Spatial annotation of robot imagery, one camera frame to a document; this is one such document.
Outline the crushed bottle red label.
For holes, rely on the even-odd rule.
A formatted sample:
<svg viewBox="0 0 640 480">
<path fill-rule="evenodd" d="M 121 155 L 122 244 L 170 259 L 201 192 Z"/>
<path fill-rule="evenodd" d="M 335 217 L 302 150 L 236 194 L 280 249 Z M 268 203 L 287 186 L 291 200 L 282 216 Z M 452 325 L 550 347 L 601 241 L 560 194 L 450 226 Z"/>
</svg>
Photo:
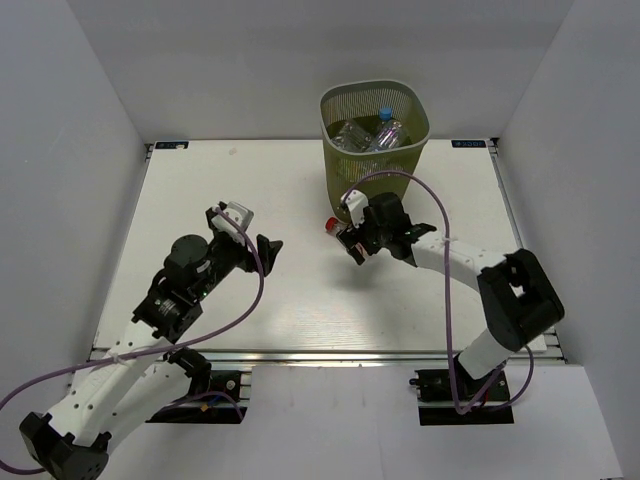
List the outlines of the crushed bottle red label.
<svg viewBox="0 0 640 480">
<path fill-rule="evenodd" d="M 339 242 L 342 242 L 340 235 L 347 229 L 348 226 L 348 223 L 332 216 L 325 223 L 325 231 L 332 238 L 335 238 Z"/>
</svg>

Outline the clear square bottle yellow label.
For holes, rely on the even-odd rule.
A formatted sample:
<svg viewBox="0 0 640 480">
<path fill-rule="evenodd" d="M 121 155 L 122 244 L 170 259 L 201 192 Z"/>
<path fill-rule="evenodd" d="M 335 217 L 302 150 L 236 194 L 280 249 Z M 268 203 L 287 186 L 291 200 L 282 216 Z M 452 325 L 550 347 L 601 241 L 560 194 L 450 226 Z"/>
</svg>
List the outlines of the clear square bottle yellow label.
<svg viewBox="0 0 640 480">
<path fill-rule="evenodd" d="M 338 179 L 353 183 L 367 174 L 367 168 L 359 159 L 339 158 L 335 173 Z"/>
</svg>

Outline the clear ribbed bottle blue cap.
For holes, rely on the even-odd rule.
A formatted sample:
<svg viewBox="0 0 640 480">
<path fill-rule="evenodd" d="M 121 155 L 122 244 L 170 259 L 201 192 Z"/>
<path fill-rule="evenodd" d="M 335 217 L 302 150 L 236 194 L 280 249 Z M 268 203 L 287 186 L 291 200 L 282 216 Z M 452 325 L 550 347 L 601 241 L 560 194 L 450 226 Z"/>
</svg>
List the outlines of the clear ribbed bottle blue cap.
<svg viewBox="0 0 640 480">
<path fill-rule="evenodd" d="M 362 153 L 373 141 L 374 127 L 375 119 L 372 116 L 335 122 L 330 126 L 330 139 L 339 149 Z"/>
</svg>

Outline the clear bottle blue label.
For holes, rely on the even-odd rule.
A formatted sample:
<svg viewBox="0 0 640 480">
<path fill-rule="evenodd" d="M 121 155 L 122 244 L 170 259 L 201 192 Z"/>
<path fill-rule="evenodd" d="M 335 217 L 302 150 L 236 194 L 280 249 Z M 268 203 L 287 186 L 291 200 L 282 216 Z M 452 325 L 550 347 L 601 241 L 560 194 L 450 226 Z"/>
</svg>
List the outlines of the clear bottle blue label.
<svg viewBox="0 0 640 480">
<path fill-rule="evenodd" d="M 384 125 L 367 151 L 381 152 L 404 146 L 408 139 L 408 133 L 404 124 L 393 117 L 393 109 L 391 107 L 380 108 L 378 117 L 384 121 Z"/>
</svg>

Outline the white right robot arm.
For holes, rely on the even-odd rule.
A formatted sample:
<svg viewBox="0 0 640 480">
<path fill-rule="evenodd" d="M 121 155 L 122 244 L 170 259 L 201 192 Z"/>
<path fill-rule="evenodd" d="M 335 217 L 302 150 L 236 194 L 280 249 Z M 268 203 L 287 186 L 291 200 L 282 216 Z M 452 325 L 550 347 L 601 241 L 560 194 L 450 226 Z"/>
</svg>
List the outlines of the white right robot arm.
<svg viewBox="0 0 640 480">
<path fill-rule="evenodd" d="M 565 316 L 542 264 L 527 249 L 501 254 L 449 239 L 432 225 L 412 223 L 394 193 L 369 198 L 354 190 L 341 206 L 351 222 L 337 237 L 357 264 L 385 249 L 479 293 L 486 328 L 454 357 L 451 374 L 452 388 L 463 398 L 477 397 L 492 370 Z"/>
</svg>

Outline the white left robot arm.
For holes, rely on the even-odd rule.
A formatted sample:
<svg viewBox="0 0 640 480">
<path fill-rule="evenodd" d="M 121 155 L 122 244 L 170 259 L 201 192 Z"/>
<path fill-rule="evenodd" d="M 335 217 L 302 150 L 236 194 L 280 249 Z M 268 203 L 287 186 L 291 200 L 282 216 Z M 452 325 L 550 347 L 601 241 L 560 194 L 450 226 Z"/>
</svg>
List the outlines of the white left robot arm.
<svg viewBox="0 0 640 480">
<path fill-rule="evenodd" d="M 110 454 L 166 407 L 211 395 L 212 367 L 182 336 L 202 315 L 205 298 L 234 270 L 265 278 L 283 247 L 251 241 L 253 214 L 220 203 L 206 212 L 211 239 L 175 240 L 146 296 L 105 356 L 57 404 L 19 426 L 31 457 L 55 479 L 96 479 Z"/>
</svg>

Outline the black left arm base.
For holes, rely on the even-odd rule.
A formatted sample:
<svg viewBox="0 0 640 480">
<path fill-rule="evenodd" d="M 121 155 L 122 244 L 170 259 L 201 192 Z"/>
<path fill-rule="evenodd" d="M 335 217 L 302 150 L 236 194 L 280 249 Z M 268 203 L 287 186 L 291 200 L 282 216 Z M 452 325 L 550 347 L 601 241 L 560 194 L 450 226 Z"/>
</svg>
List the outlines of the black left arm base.
<svg viewBox="0 0 640 480">
<path fill-rule="evenodd" d="M 249 372 L 217 369 L 204 356 L 190 349 L 164 354 L 162 360 L 181 369 L 186 375 L 187 390 L 155 413 L 148 423 L 242 423 L 249 404 Z"/>
</svg>

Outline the green mesh waste bin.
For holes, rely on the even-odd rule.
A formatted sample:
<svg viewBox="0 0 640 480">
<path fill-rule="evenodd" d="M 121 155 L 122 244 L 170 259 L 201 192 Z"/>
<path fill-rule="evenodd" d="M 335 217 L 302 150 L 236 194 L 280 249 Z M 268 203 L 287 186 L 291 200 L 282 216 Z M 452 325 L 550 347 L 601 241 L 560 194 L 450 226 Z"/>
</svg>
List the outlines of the green mesh waste bin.
<svg viewBox="0 0 640 480">
<path fill-rule="evenodd" d="M 430 136 L 430 124 L 418 96 L 395 80 L 368 80 L 334 86 L 319 102 L 325 177 L 330 206 L 342 220 L 346 191 L 372 197 L 408 188 Z"/>
</svg>

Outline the blue sticker left corner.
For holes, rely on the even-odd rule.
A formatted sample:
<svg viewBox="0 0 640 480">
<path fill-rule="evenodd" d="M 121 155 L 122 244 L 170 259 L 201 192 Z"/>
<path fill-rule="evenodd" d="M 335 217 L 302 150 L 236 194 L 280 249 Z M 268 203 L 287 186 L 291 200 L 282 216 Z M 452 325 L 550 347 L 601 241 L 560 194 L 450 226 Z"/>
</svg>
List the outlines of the blue sticker left corner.
<svg viewBox="0 0 640 480">
<path fill-rule="evenodd" d="M 188 141 L 158 141 L 154 145 L 155 150 L 184 150 L 188 147 Z"/>
</svg>

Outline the blue sticker corner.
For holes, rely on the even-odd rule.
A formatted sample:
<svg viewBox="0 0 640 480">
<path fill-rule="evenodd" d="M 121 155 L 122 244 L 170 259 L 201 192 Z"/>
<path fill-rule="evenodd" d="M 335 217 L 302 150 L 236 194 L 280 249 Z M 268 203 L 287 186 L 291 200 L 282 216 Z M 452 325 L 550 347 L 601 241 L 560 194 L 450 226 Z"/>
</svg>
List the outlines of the blue sticker corner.
<svg viewBox="0 0 640 480">
<path fill-rule="evenodd" d="M 484 140 L 469 140 L 469 139 L 452 139 L 451 144 L 453 148 L 486 148 L 486 142 Z"/>
<path fill-rule="evenodd" d="M 158 141 L 154 145 L 155 150 L 184 150 L 188 147 L 188 141 Z"/>
</svg>

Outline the blue sticker right corner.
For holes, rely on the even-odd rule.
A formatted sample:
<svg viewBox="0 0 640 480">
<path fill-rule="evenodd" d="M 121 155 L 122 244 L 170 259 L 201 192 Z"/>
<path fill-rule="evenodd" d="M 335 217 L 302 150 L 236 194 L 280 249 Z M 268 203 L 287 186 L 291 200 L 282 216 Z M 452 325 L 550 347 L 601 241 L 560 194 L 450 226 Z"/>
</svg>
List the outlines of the blue sticker right corner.
<svg viewBox="0 0 640 480">
<path fill-rule="evenodd" d="M 486 148 L 486 142 L 484 140 L 469 140 L 469 139 L 452 139 L 451 144 L 453 148 Z"/>
</svg>

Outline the aluminium table edge rail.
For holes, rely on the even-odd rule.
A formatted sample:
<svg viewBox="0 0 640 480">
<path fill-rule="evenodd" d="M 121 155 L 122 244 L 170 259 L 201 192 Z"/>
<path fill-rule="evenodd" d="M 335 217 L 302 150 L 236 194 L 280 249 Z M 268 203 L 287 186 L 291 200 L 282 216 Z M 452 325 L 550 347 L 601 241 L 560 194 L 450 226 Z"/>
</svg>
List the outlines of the aluminium table edge rail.
<svg viewBox="0 0 640 480">
<path fill-rule="evenodd" d="M 243 364 L 445 364 L 443 353 L 214 352 L 202 355 L 214 363 Z"/>
</svg>

